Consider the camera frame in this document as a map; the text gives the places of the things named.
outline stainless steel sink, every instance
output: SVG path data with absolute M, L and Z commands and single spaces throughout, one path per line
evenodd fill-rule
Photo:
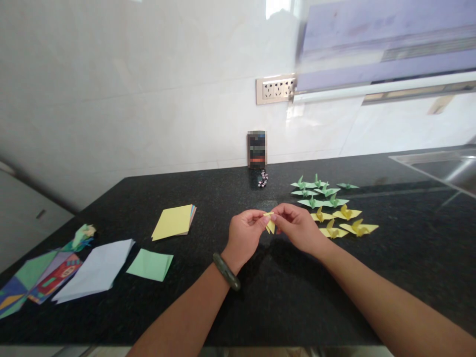
M 390 158 L 476 198 L 476 148 Z

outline black granite countertop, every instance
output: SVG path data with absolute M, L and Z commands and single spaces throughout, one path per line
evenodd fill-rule
M 89 223 L 98 230 L 93 247 L 129 238 L 137 243 L 113 288 L 60 305 L 27 301 L 0 320 L 0 344 L 132 345 L 225 247 L 233 215 L 297 204 L 290 183 L 302 174 L 312 181 L 315 173 L 332 187 L 360 186 L 338 197 L 362 210 L 364 223 L 380 225 L 369 236 L 349 234 L 335 243 L 475 334 L 476 201 L 388 156 L 269 165 L 264 189 L 257 187 L 259 173 L 244 167 L 125 178 L 0 275 L 3 286 L 26 259 L 63 246 Z M 197 213 L 189 234 L 152 242 L 162 210 L 190 203 Z M 125 273 L 140 248 L 174 255 L 163 283 Z M 242 290 L 227 295 L 206 346 L 379 343 L 327 271 L 284 235 L 264 232 L 239 278 Z

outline power socket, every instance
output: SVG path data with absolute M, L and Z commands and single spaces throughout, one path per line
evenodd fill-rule
M 296 87 L 294 73 L 256 80 L 256 104 L 287 102 Z

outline white cabinet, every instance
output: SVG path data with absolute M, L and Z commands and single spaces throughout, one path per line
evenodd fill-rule
M 71 218 L 71 213 L 0 171 L 0 272 Z

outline jade bangle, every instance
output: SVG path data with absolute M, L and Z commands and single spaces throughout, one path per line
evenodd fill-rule
M 233 274 L 228 265 L 225 263 L 221 255 L 218 253 L 213 253 L 213 261 L 230 287 L 233 290 L 238 291 L 241 288 L 241 284 L 239 283 L 239 280 L 235 274 Z

